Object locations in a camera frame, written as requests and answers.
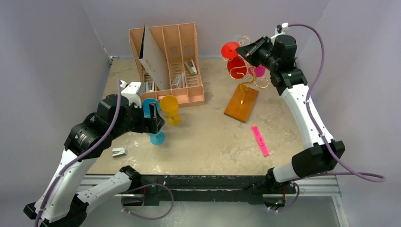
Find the teal wine glass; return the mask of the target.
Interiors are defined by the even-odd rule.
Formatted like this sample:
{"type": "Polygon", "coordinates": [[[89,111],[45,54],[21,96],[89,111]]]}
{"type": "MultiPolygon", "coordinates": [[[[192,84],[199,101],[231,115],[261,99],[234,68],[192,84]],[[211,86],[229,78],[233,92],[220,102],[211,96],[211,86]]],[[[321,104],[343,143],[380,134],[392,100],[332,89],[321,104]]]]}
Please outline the teal wine glass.
{"type": "MultiPolygon", "coordinates": [[[[150,108],[149,108],[150,103],[154,103],[156,105],[157,113],[160,112],[160,106],[159,106],[158,101],[153,98],[147,98],[142,101],[142,107],[143,107],[145,118],[150,118],[150,113],[151,113],[150,108]]],[[[153,145],[161,145],[165,142],[165,139],[166,139],[165,134],[161,130],[157,134],[148,133],[148,136],[150,137],[150,141],[153,145]]]]}

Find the yellow plastic wine glass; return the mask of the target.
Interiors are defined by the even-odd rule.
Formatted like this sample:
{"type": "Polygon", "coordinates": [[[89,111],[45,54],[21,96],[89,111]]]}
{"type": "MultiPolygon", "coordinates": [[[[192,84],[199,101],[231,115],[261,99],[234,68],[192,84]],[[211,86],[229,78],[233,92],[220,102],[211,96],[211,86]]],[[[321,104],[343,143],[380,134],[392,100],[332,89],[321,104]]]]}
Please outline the yellow plastic wine glass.
{"type": "Polygon", "coordinates": [[[171,126],[177,126],[181,122],[181,117],[178,114],[179,103],[178,99],[173,96],[165,96],[159,102],[161,110],[167,116],[167,123],[171,126]]]}

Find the red plastic wine glass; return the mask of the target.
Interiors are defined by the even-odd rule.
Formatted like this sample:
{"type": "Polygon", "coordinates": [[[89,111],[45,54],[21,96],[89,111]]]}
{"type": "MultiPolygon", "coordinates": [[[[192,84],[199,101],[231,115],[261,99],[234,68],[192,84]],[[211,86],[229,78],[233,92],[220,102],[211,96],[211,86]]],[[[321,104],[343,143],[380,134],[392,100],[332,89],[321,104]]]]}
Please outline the red plastic wine glass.
{"type": "Polygon", "coordinates": [[[221,55],[227,60],[228,73],[231,78],[236,80],[242,79],[247,73],[247,66],[236,51],[239,47],[239,43],[231,41],[224,44],[221,48],[221,55]]]}

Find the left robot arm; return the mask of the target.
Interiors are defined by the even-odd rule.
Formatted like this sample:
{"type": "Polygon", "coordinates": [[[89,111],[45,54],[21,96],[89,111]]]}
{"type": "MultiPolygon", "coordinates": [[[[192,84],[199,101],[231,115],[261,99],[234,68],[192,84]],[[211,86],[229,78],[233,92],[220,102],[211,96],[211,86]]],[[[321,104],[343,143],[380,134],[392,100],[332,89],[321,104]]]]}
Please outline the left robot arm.
{"type": "Polygon", "coordinates": [[[142,185],[141,174],[131,166],[122,167],[114,176],[86,191],[77,189],[89,168],[125,133],[158,133],[165,120],[158,108],[149,104],[150,116],[129,104],[128,98],[109,95],[99,102],[96,112],[75,125],[65,143],[56,173],[41,198],[25,206],[24,213],[37,227],[77,227],[87,215],[108,198],[136,193],[142,185]]]}

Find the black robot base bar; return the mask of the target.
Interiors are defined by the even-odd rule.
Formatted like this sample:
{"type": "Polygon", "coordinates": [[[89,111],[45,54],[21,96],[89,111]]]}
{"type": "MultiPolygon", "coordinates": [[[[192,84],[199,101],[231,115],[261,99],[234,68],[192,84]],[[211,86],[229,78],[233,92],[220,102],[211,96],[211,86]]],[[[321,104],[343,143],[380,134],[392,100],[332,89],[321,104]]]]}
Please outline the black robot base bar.
{"type": "Polygon", "coordinates": [[[144,193],[146,206],[162,201],[247,202],[283,207],[284,194],[295,194],[294,183],[275,183],[267,175],[143,175],[131,166],[120,168],[131,180],[125,194],[144,193]]]}

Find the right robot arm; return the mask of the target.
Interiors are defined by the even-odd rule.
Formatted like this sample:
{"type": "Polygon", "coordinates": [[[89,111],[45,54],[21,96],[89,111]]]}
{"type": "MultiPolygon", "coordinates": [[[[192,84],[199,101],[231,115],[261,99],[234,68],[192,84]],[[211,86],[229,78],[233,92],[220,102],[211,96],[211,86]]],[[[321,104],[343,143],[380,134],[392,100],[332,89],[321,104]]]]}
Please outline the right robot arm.
{"type": "Polygon", "coordinates": [[[331,171],[345,151],[325,128],[317,110],[307,97],[309,86],[303,72],[295,66],[297,44],[294,37],[266,36],[238,47],[236,52],[252,66],[270,71],[270,82],[290,108],[301,133],[304,150],[285,165],[268,170],[265,180],[270,192],[278,192],[284,182],[331,171]]]}

